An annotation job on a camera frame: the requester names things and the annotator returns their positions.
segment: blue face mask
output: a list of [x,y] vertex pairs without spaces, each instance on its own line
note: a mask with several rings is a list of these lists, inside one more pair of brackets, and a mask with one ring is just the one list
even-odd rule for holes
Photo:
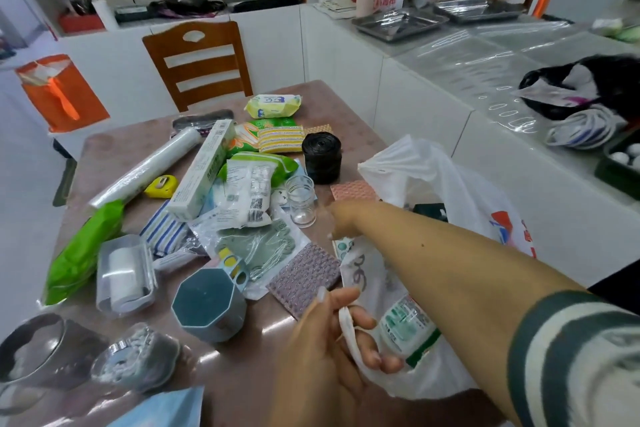
[[199,427],[204,387],[158,393],[108,427]]

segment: blue cup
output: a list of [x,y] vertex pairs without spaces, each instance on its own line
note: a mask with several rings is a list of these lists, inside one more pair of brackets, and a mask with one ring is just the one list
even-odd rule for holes
[[178,287],[171,309],[182,329],[205,342],[223,342],[243,326],[249,282],[245,270],[232,278],[224,268],[200,269]]

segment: black roll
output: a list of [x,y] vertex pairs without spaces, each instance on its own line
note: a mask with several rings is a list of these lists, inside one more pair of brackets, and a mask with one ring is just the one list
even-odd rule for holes
[[315,184],[331,184],[340,177],[342,143],[327,131],[309,133],[302,141],[307,175]]

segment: person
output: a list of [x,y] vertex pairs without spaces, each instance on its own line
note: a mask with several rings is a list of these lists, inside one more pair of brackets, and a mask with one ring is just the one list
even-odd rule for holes
[[[514,248],[391,204],[337,201],[332,239],[366,236],[476,383],[523,427],[640,425],[640,318]],[[349,307],[368,368],[390,375],[357,288],[321,289],[292,332],[270,427],[353,426],[366,383],[340,336]]]

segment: clear plastic cup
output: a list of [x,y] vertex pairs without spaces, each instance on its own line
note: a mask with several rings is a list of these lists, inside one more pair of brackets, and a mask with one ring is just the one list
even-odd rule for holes
[[314,182],[308,176],[293,176],[285,183],[291,220],[300,228],[307,228],[316,222],[316,193]]

